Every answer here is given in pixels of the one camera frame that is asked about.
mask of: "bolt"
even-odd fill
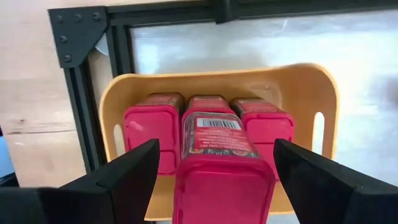
[[[60,37],[60,40],[61,40],[61,43],[66,43],[66,42],[68,42],[68,39],[67,39],[67,37],[66,36],[64,36],[64,35],[62,35],[61,37]]]
[[[63,22],[62,16],[57,16],[57,22],[61,24]]]
[[[80,14],[76,14],[75,15],[75,22],[81,22],[81,15]]]
[[[98,13],[98,12],[94,12],[93,13],[93,18],[94,18],[94,21],[100,21],[101,20],[101,15]]]
[[[65,56],[63,57],[63,61],[64,61],[64,62],[70,62],[70,61],[72,61],[72,57],[71,57],[70,55],[65,55]]]

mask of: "barcode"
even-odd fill
[[[198,118],[197,126],[199,128],[216,127],[241,130],[241,127],[237,121],[231,121],[227,119]]]

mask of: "black metal frame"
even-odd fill
[[[396,0],[203,0],[50,9],[86,171],[106,163],[87,55],[106,33],[113,77],[135,73],[130,28],[383,9]]]

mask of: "screw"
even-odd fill
[[[93,13],[93,18],[94,18],[94,21],[100,21],[101,20],[101,15],[98,13],[98,12],[94,12]]]
[[[57,22],[61,24],[63,22],[62,16],[57,16]]]
[[[67,37],[66,36],[64,36],[64,35],[62,35],[61,37],[60,37],[60,40],[61,40],[61,43],[66,43],[66,42],[68,42],[68,39],[67,39]]]
[[[80,22],[81,21],[81,15],[80,14],[76,14],[75,15],[75,22]]]
[[[65,56],[63,57],[63,61],[64,61],[64,62],[70,62],[70,61],[72,61],[72,57],[71,57],[70,55],[65,55]]]

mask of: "yellow plastic bin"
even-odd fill
[[[124,151],[123,142],[118,142],[119,138],[115,137],[115,127],[123,125],[124,112],[151,93],[169,92],[181,93],[185,99],[193,95],[222,95],[228,101],[237,97],[265,98],[293,116],[294,143],[307,149],[312,149],[315,114],[321,112],[325,118],[322,155],[333,158],[339,102],[336,84],[321,66],[296,64],[231,72],[154,76],[125,74],[116,77],[105,89],[99,104],[108,162]],[[146,220],[171,220],[174,183],[174,177],[158,177]],[[275,186],[270,213],[292,212],[293,208],[279,182]]]

